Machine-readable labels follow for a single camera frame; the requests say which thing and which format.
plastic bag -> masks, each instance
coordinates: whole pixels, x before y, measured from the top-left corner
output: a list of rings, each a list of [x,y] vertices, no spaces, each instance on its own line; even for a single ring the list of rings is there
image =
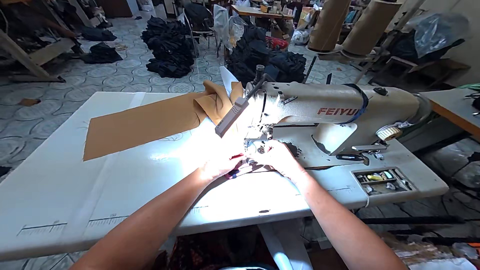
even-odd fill
[[[237,41],[243,36],[243,30],[245,29],[246,22],[242,20],[239,16],[232,16],[228,20],[229,25],[229,40],[228,45],[225,46],[231,51],[233,47],[237,44]]]
[[[418,57],[450,46],[470,33],[468,19],[457,13],[433,13],[411,19],[407,26],[415,29]]]
[[[213,6],[213,29],[220,41],[227,46],[228,43],[228,10],[222,6]]]
[[[310,33],[312,32],[313,27],[310,27],[305,30],[295,30],[292,35],[291,43],[295,45],[303,45],[306,44],[310,40]]]
[[[237,0],[235,2],[235,5],[236,6],[240,6],[240,7],[247,7],[249,8],[250,7],[250,0]],[[233,16],[238,16],[239,14],[236,13],[235,11],[233,11]]]

wooden table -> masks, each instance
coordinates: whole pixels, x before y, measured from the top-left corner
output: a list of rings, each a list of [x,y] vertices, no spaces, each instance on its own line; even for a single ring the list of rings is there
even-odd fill
[[[270,18],[270,19],[286,19],[286,20],[293,19],[292,15],[265,13],[265,12],[261,12],[259,8],[241,7],[237,5],[231,5],[231,7],[236,13],[243,16],[253,16],[253,17],[262,17],[262,18]]]
[[[478,92],[471,89],[451,89],[423,92],[422,94],[430,99],[434,112],[470,134],[480,137],[480,115],[472,115],[479,111],[472,107],[473,99],[465,99],[466,95],[473,93]]]

cable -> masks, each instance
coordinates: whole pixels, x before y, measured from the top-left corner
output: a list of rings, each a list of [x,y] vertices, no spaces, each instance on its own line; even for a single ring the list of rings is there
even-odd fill
[[[5,20],[5,34],[8,35],[8,20],[5,14],[3,13],[3,10],[0,9],[0,13],[3,16],[3,19]]]
[[[350,120],[348,120],[346,122],[343,122],[343,123],[338,123],[337,125],[345,125],[345,124],[348,124],[348,123],[351,123],[351,122],[357,120],[365,112],[365,110],[367,109],[367,106],[368,106],[368,97],[360,87],[358,87],[356,84],[343,84],[343,85],[349,86],[349,87],[357,90],[360,93],[360,95],[363,99],[363,103],[362,103],[362,106],[361,106],[360,110],[358,110]]]

black clothing pile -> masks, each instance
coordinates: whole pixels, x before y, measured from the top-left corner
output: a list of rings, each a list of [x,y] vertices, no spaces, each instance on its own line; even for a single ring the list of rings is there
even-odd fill
[[[279,83],[301,83],[306,61],[302,54],[267,48],[265,30],[250,23],[233,48],[227,69],[244,87],[255,78],[258,64],[264,65],[265,72]]]
[[[442,49],[427,53],[419,58],[417,49],[415,48],[415,30],[411,30],[409,33],[402,33],[399,38],[396,39],[392,45],[388,48],[391,52],[390,56],[397,56],[415,64],[425,64],[432,61],[437,61],[442,58],[448,50],[464,43],[464,39],[459,39],[452,43],[450,46]]]
[[[100,29],[100,28],[92,28],[92,27],[82,27],[81,29],[82,36],[86,40],[90,41],[113,41],[117,39],[115,35],[113,35],[110,30]]]
[[[142,32],[142,40],[153,50],[147,69],[162,77],[182,78],[190,73],[193,65],[193,44],[188,27],[179,21],[165,22],[151,17],[147,29]]]
[[[114,63],[122,60],[115,48],[111,48],[103,42],[90,47],[90,53],[82,55],[81,58],[87,64]]]

